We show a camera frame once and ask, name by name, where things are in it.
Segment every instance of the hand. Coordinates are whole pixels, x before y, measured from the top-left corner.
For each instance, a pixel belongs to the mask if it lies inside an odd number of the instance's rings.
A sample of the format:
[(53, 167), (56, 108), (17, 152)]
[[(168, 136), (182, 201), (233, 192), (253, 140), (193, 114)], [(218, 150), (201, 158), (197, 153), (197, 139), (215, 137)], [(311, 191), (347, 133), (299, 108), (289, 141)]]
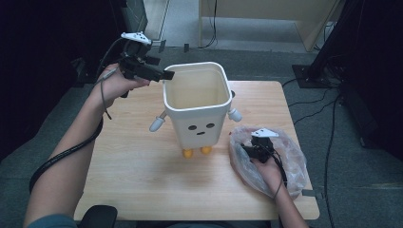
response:
[(282, 176), (279, 168), (273, 158), (269, 158), (266, 163), (261, 163), (257, 159), (251, 159), (251, 162), (257, 167), (264, 182), (266, 182), (273, 195), (278, 190), (278, 185), (282, 183)]
[[(115, 68), (117, 68), (117, 70), (110, 77), (105, 79), (103, 82), (100, 81), (103, 80), (104, 75)], [(106, 107), (112, 106), (115, 99), (124, 95), (127, 91), (138, 87), (148, 86), (150, 84), (150, 82), (146, 79), (126, 79), (119, 70), (118, 64), (107, 66), (106, 69), (101, 73), (98, 82), (99, 83), (92, 89), (90, 97), (92, 98), (92, 101), (96, 103), (96, 105), (103, 105), (102, 93), (104, 93)]]

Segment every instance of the cord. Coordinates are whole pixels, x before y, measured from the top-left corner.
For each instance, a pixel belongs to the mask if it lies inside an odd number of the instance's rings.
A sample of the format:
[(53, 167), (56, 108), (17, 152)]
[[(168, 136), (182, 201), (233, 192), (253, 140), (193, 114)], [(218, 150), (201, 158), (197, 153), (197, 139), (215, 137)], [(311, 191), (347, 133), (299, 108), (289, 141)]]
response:
[(297, 124), (298, 122), (302, 121), (302, 120), (305, 119), (305, 118), (313, 117), (313, 116), (315, 116), (316, 114), (319, 114), (320, 112), (323, 111), (323, 109), (324, 109), (326, 106), (329, 106), (329, 105), (331, 105), (332, 103), (335, 103), (337, 99), (338, 99), (338, 97), (337, 97), (334, 101), (332, 101), (332, 102), (326, 104), (325, 106), (323, 106), (318, 112), (316, 112), (316, 113), (314, 113), (314, 114), (311, 114), (311, 115), (308, 115), (308, 116), (304, 116), (304, 117), (302, 117), (302, 118), (296, 120), (296, 121), (294, 122), (294, 125)]
[(336, 101), (340, 98), (340, 95), (338, 95), (335, 99), (335, 102), (333, 104), (333, 117), (332, 117), (332, 133), (330, 136), (329, 140), (329, 145), (326, 153), (326, 163), (325, 163), (325, 174), (324, 174), (324, 191), (325, 191), (325, 199), (326, 199), (326, 204), (327, 204), (327, 211), (329, 214), (329, 220), (332, 225), (332, 228), (335, 228), (335, 224), (333, 221), (332, 213), (330, 210), (330, 204), (329, 204), (329, 198), (328, 198), (328, 169), (329, 169), (329, 156), (330, 156), (330, 151), (333, 143), (333, 138), (335, 136), (335, 118), (336, 118)]
[(267, 149), (267, 148), (266, 148), (264, 145), (262, 145), (262, 144), (259, 144), (259, 146), (260, 146), (261, 148), (263, 148), (264, 150), (266, 150), (266, 151), (269, 153), (270, 157), (272, 157), (272, 158), (275, 160), (275, 163), (276, 163), (276, 165), (278, 166), (279, 171), (280, 171), (280, 173), (281, 173), (281, 176), (282, 176), (282, 180), (283, 180), (283, 182), (284, 182), (284, 185), (285, 185), (285, 187), (287, 187), (287, 182), (288, 182), (288, 180), (287, 180), (287, 175), (285, 174), (285, 170), (284, 170), (284, 168), (282, 167), (281, 155), (280, 155), (276, 150), (274, 150), (274, 152), (270, 151), (269, 149)]
[(319, 100), (311, 101), (311, 102), (297, 102), (297, 103), (293, 103), (293, 104), (288, 105), (288, 107), (291, 107), (293, 105), (301, 105), (301, 104), (313, 104), (313, 103), (316, 103), (316, 102), (323, 101), (323, 99), (325, 99), (326, 93), (331, 89), (333, 89), (333, 88), (331, 87), (331, 88), (326, 89), (325, 92), (323, 93), (322, 98), (319, 99)]
[(32, 189), (33, 189), (33, 186), (35, 185), (35, 183), (38, 181), (38, 179), (41, 177), (41, 175), (44, 174), (53, 164), (55, 164), (56, 162), (60, 161), (61, 159), (65, 158), (65, 157), (71, 155), (72, 153), (80, 150), (81, 148), (85, 147), (86, 145), (88, 145), (89, 143), (94, 141), (100, 135), (103, 125), (104, 125), (104, 119), (101, 119), (100, 123), (98, 124), (97, 129), (88, 139), (71, 147), (68, 150), (65, 150), (64, 152), (54, 156), (53, 158), (49, 159), (44, 164), (42, 164), (30, 178), (29, 192), (30, 193), (32, 192)]
[[(120, 41), (122, 41), (124, 38), (119, 38), (117, 39), (115, 42), (113, 42), (113, 44), (109, 47), (108, 51), (106, 52), (106, 54), (104, 55), (104, 58), (102, 59), (98, 70), (97, 70), (97, 75), (101, 74), (101, 70), (103, 68), (103, 64), (105, 63), (106, 57), (109, 55), (110, 51), (116, 46), (116, 44), (118, 44)], [(108, 79), (111, 75), (113, 75), (113, 73), (117, 70), (118, 68), (113, 68), (111, 69), (107, 74), (105, 74), (100, 80), (98, 80), (93, 87), (95, 87), (97, 84), (101, 83), (101, 95), (102, 95), (102, 100), (103, 100), (103, 104), (104, 104), (104, 108), (106, 111), (106, 115), (107, 117), (112, 120), (112, 118), (110, 117), (109, 113), (107, 112), (106, 109), (106, 103), (105, 103), (105, 98), (104, 98), (104, 87), (103, 87), (103, 83), (104, 80)], [(56, 162), (60, 161), (61, 159), (67, 157), (68, 155), (71, 155), (72, 153), (80, 150), (81, 148), (83, 148), (84, 146), (86, 146), (87, 144), (91, 143), (92, 141), (94, 141), (99, 134), (102, 131), (102, 127), (104, 124), (104, 119), (101, 119), (97, 129), (95, 130), (94, 134), (92, 134), (88, 139), (86, 139), (85, 141), (71, 147), (70, 149), (56, 155), (55, 157), (49, 159), (48, 161), (46, 161), (44, 164), (42, 164), (36, 171), (35, 173), (32, 175), (32, 177), (30, 178), (29, 181), (29, 192), (32, 192), (33, 186), (35, 185), (35, 183), (38, 181), (38, 179), (41, 177), (41, 175), (43, 173), (45, 173), (53, 164), (55, 164)]]
[(276, 196), (278, 194), (279, 188), (281, 187), (282, 179), (279, 181), (278, 190), (276, 191), (275, 195), (273, 196), (273, 200), (276, 200)]
[(285, 87), (288, 84), (292, 83), (293, 81), (297, 81), (297, 80), (306, 80), (306, 79), (304, 79), (304, 78), (295, 78), (295, 79), (292, 79), (290, 81), (285, 82), (283, 85), (281, 85), (281, 87)]
[(218, 42), (217, 40), (217, 28), (216, 28), (216, 17), (217, 17), (217, 0), (214, 4), (214, 16), (213, 16), (213, 37), (211, 38), (210, 42), (204, 46), (204, 47), (198, 47), (199, 49), (203, 49), (203, 48), (209, 48), (210, 46), (212, 46), (214, 44), (214, 42)]
[(112, 43), (112, 45), (109, 47), (109, 49), (108, 49), (107, 52), (105, 53), (104, 57), (102, 58), (101, 63), (100, 63), (100, 65), (98, 66), (97, 74), (96, 74), (96, 75), (100, 75), (100, 74), (101, 74), (101, 72), (102, 72), (102, 70), (103, 70), (103, 67), (104, 67), (104, 64), (105, 64), (105, 61), (106, 61), (106, 58), (107, 58), (107, 56), (110, 54), (110, 51), (111, 51), (119, 42), (121, 42), (121, 41), (123, 41), (123, 40), (124, 40), (124, 38), (123, 38), (123, 37), (120, 37), (120, 38), (118, 38), (117, 40), (115, 40), (115, 41)]
[[(326, 28), (329, 28), (329, 31), (331, 29), (334, 29), (336, 25), (336, 22), (332, 22), (331, 25), (326, 25), (325, 28), (323, 29), (323, 43), (326, 43), (327, 37), (326, 37)], [(317, 44), (314, 46), (315, 50), (321, 50), (321, 47), (319, 47)]]

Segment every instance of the black chair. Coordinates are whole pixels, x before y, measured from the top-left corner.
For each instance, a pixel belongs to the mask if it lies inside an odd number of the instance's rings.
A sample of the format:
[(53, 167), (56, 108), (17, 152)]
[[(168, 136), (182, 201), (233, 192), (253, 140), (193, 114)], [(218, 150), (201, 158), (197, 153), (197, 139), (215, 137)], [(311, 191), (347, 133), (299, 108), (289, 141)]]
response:
[(118, 210), (113, 206), (95, 205), (86, 211), (79, 228), (113, 228)]

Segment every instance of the plastic bag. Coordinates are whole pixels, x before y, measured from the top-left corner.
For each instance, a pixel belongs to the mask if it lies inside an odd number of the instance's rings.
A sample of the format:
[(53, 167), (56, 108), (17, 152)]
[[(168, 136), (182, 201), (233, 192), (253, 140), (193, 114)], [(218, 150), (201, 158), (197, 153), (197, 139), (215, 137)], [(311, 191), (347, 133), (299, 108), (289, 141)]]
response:
[(246, 151), (240, 146), (252, 140), (251, 133), (266, 128), (278, 133), (278, 137), (270, 137), (275, 150), (281, 155), (285, 174), (287, 176), (287, 189), (291, 198), (295, 199), (308, 182), (306, 170), (306, 158), (295, 142), (284, 131), (257, 126), (238, 126), (234, 128), (230, 136), (230, 160), (231, 165), (239, 174), (242, 181), (261, 193), (272, 198), (267, 184), (261, 177), (257, 167), (250, 162)]

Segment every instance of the sleeve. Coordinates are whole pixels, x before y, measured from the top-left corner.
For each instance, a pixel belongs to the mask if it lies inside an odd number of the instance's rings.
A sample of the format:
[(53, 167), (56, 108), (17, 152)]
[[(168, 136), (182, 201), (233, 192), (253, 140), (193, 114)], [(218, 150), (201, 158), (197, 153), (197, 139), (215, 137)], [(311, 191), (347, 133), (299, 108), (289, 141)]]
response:
[(77, 228), (77, 224), (68, 216), (50, 215), (37, 219), (28, 228)]

